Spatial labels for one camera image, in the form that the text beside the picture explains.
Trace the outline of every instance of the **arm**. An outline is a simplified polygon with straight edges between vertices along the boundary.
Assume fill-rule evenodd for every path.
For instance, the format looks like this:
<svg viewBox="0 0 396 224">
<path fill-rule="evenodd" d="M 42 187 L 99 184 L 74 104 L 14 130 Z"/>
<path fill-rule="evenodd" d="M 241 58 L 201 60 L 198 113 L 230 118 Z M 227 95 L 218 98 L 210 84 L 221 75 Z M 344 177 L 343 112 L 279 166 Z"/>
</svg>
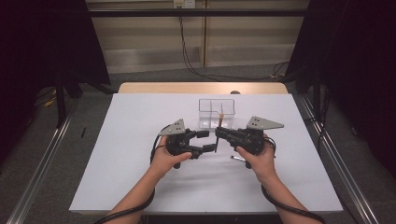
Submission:
<svg viewBox="0 0 396 224">
<path fill-rule="evenodd" d="M 264 150 L 258 156 L 254 156 L 241 147 L 237 147 L 238 153 L 251 164 L 251 168 L 262 183 L 268 194 L 280 203 L 292 206 L 301 210 L 307 209 L 291 194 L 289 189 L 282 183 L 276 174 L 274 163 L 274 150 L 269 144 L 264 145 Z M 309 217 L 303 217 L 292 212 L 276 208 L 283 223 L 306 223 L 319 224 L 320 222 Z"/>
<path fill-rule="evenodd" d="M 158 146 L 165 146 L 166 136 L 162 137 Z M 125 195 L 125 197 L 108 213 L 114 214 L 119 211 L 136 207 L 148 200 L 152 191 L 158 182 L 166 175 L 166 173 L 172 169 L 172 167 L 178 163 L 187 160 L 191 157 L 190 152 L 183 153 L 181 155 L 172 156 L 166 150 L 166 147 L 158 147 L 155 151 L 154 159 L 143 174 L 140 180 L 134 185 L 134 187 Z M 108 221 L 108 224 L 134 224 L 140 219 L 143 211 L 138 211 L 125 217 L 119 217 L 114 220 Z"/>
</svg>

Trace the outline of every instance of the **white tabletop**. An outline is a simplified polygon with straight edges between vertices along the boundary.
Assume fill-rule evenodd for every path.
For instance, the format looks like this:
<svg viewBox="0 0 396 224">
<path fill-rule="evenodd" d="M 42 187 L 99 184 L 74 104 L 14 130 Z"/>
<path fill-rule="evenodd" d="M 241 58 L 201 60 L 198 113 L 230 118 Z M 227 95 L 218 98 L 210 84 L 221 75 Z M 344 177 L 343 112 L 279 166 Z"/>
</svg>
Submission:
<svg viewBox="0 0 396 224">
<path fill-rule="evenodd" d="M 252 116 L 285 125 L 265 131 L 276 141 L 276 171 L 307 209 L 341 211 L 342 206 L 290 94 L 114 94 L 105 122 L 81 179 L 70 211 L 106 213 L 130 190 L 149 167 L 159 131 L 184 119 L 186 128 L 199 130 L 199 99 L 234 99 L 233 129 L 246 128 Z M 200 147 L 207 138 L 191 140 Z M 260 183 L 230 145 L 219 140 L 218 152 L 181 163 L 158 184 L 146 214 L 265 214 L 276 209 L 263 197 Z"/>
</svg>

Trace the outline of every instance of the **transparent box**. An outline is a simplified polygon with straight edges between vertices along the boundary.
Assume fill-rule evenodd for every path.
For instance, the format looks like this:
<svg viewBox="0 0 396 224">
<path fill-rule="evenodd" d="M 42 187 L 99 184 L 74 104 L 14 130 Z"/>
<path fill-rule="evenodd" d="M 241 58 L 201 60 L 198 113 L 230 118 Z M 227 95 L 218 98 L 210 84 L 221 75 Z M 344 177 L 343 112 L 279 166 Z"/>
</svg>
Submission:
<svg viewBox="0 0 396 224">
<path fill-rule="evenodd" d="M 219 126 L 220 115 L 223 115 L 221 127 L 231 129 L 235 115 L 233 99 L 200 99 L 199 126 L 202 129 L 215 129 Z"/>
</svg>

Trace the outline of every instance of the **human hand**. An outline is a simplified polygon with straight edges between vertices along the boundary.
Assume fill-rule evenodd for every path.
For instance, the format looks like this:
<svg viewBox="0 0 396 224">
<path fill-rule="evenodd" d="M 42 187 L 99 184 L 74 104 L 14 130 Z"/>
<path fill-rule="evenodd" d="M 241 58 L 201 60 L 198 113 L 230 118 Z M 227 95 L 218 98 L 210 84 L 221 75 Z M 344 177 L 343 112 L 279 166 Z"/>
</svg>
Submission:
<svg viewBox="0 0 396 224">
<path fill-rule="evenodd" d="M 176 163 L 186 161 L 192 156 L 190 152 L 173 156 L 166 149 L 166 139 L 167 136 L 161 137 L 160 143 L 155 150 L 154 158 L 148 168 L 150 171 L 159 175 L 160 178 L 164 177 Z"/>
<path fill-rule="evenodd" d="M 250 154 L 242 147 L 237 147 L 236 151 L 250 163 L 251 169 L 262 184 L 265 185 L 273 178 L 277 178 L 274 162 L 275 152 L 271 144 L 265 142 L 263 151 L 257 156 Z"/>
</svg>

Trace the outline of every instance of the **beige wall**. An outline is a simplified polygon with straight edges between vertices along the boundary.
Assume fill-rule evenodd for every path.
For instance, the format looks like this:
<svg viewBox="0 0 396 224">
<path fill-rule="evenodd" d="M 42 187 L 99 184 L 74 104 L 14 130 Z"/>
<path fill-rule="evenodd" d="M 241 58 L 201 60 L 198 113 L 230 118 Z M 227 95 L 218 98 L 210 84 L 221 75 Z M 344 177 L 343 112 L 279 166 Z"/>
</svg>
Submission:
<svg viewBox="0 0 396 224">
<path fill-rule="evenodd" d="M 89 8 L 173 7 L 173 1 L 112 1 L 87 0 L 87 4 Z M 197 7 L 205 7 L 205 4 L 208 8 L 306 8 L 308 0 L 196 0 Z M 110 73 L 133 72 L 137 67 L 137 70 L 158 70 L 184 66 L 178 18 L 92 18 L 92 21 L 107 65 L 112 68 L 124 66 L 126 70 L 112 72 L 110 69 Z M 203 54 L 205 66 L 287 61 L 302 21 L 302 18 L 280 17 L 183 18 L 186 45 L 195 66 L 204 65 Z M 118 51 L 122 52 L 121 61 L 117 57 Z M 157 58 L 156 62 L 149 62 L 153 51 L 158 51 L 165 59 L 175 59 L 161 62 Z"/>
</svg>

